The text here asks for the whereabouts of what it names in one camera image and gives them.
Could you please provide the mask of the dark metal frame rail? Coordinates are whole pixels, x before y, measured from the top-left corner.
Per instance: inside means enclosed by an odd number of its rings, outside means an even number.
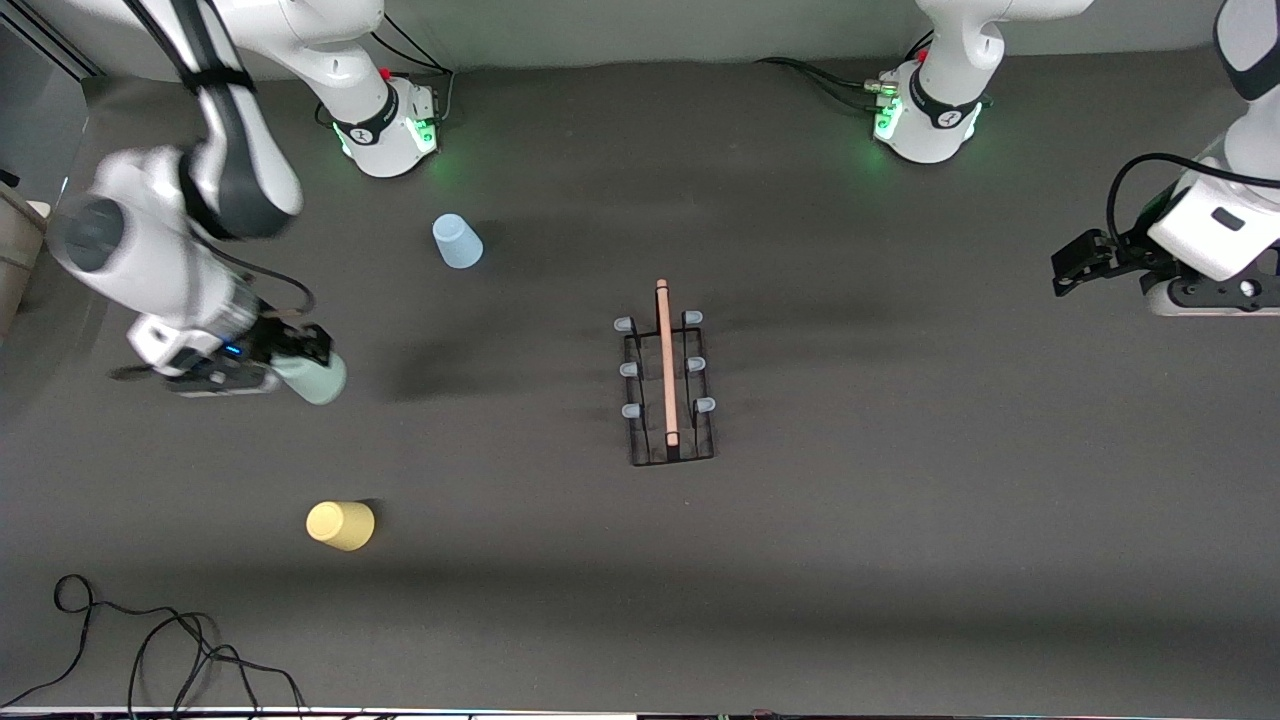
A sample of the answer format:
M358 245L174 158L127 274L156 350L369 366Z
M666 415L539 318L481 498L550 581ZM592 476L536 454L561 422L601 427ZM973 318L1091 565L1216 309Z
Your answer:
M58 29L33 0L0 0L0 26L77 81L105 76L104 69Z

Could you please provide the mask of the dark grey table mat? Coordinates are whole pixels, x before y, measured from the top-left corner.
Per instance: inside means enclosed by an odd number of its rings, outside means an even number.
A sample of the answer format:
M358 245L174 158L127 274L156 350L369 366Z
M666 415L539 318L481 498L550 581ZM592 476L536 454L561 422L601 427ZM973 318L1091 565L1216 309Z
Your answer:
M67 666L79 573L317 705L1280 717L1280 320L1050 287L1125 160L1242 104L1210 50L992 95L914 167L778 67L475 72L376 181L265 85L306 208L236 254L314 288L348 384L111 380L132 315L44 266L0 365L0 698ZM718 456L634 468L612 324L659 278ZM323 501L370 542L312 539Z

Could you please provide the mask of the pale green plastic cup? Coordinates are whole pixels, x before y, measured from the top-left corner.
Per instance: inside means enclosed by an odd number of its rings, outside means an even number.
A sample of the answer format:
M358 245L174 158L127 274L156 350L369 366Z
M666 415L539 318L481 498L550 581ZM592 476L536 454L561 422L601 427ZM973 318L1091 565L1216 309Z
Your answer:
M323 406L333 402L346 387L346 361L330 352L328 364L301 356L275 356L271 370L308 404Z

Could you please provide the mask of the yellow plastic cup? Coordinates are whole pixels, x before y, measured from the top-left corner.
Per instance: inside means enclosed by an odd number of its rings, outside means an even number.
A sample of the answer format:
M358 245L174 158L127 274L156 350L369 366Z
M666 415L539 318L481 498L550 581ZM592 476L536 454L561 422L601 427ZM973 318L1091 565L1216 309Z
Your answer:
M323 501L310 509L305 529L316 542L355 552L370 542L376 523L375 512L364 502Z

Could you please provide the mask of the light blue plastic cup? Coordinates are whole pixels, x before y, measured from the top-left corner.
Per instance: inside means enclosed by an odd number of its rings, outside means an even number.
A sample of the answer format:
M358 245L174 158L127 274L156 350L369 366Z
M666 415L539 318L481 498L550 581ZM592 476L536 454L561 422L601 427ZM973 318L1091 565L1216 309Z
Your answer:
M451 268L475 266L484 255L477 232L458 214L439 215L431 224L431 236L443 261Z

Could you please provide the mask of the beige box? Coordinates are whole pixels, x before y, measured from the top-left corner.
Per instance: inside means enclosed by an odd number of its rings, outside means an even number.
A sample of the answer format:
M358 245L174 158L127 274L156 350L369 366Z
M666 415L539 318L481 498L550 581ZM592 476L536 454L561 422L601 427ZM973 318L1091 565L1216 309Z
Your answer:
M51 208L0 179L0 346L9 336L49 228Z

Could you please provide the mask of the black wire cup holder rack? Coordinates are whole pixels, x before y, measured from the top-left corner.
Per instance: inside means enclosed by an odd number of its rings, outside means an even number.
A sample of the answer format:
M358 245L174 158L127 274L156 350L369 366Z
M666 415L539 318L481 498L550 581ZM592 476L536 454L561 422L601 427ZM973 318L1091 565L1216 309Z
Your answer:
M618 316L623 419L634 468L698 462L718 456L703 313L678 310L669 282L655 281L650 329Z

